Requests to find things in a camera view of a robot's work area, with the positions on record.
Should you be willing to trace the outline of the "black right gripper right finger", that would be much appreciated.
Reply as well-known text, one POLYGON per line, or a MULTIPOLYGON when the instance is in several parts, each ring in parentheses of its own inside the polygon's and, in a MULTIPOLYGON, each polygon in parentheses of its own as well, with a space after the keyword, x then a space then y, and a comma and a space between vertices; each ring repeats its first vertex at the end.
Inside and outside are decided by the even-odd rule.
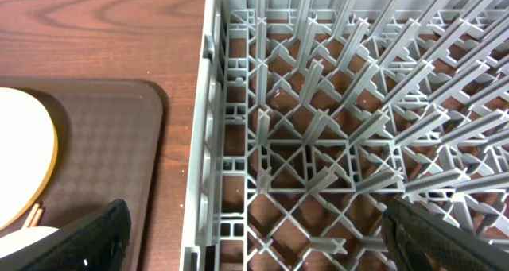
POLYGON ((382 237, 398 270, 508 270, 508 252, 401 198, 383 212, 382 237))

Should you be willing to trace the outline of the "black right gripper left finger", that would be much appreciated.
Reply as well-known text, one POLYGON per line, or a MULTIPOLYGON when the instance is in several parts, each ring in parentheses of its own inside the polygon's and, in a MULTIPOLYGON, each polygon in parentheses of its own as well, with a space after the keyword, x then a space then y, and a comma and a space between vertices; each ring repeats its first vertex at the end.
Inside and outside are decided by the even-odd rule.
POLYGON ((100 209, 1 259, 2 270, 120 270, 130 241, 126 202, 100 209))

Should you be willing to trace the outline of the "white bowl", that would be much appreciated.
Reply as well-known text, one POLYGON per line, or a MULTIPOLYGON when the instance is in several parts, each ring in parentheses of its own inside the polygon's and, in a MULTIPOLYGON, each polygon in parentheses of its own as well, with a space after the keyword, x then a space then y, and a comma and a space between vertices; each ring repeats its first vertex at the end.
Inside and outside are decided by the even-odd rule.
POLYGON ((55 233, 58 228, 50 226, 34 226, 21 228, 1 238, 0 258, 13 254, 41 239, 55 233))

